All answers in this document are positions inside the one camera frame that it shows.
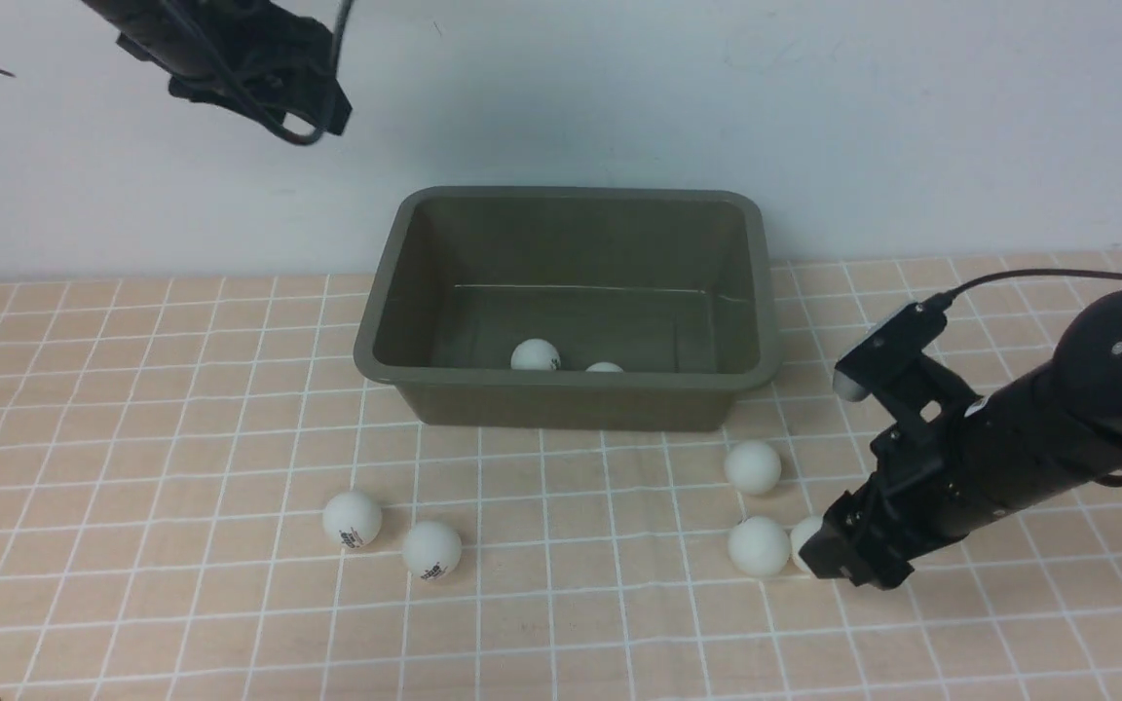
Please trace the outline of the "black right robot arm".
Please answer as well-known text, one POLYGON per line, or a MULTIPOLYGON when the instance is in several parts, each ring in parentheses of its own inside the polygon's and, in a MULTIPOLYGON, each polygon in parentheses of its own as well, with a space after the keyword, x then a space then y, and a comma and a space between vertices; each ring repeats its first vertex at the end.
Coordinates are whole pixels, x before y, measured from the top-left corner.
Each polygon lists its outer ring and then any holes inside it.
POLYGON ((981 396, 926 354, 947 328, 934 296, 883 320, 836 365, 845 402, 892 417, 876 470, 799 546, 819 578, 894 589, 916 559, 1082 485, 1122 487, 1122 290, 1091 303, 1033 371, 981 396))

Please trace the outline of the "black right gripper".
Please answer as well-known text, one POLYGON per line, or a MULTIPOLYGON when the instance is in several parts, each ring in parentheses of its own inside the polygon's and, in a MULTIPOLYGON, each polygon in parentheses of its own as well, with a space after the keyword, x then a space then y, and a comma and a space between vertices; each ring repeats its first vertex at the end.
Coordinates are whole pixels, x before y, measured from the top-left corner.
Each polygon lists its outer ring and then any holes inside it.
POLYGON ((828 507, 799 559, 815 577, 888 591, 912 575, 916 559, 984 527, 986 513, 963 490, 962 464, 942 427, 911 436, 893 426, 872 448, 877 469, 828 507))

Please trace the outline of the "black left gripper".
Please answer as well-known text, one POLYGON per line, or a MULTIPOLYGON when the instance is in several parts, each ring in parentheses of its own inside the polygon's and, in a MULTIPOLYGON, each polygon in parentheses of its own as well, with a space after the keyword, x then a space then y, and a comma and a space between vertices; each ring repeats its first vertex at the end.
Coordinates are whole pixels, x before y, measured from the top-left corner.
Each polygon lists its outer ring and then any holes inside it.
POLYGON ((333 27, 275 1, 116 1, 117 45, 169 75, 171 96, 224 108, 293 137, 286 117, 311 137, 344 133, 353 108, 338 71, 355 4, 343 1, 333 27))

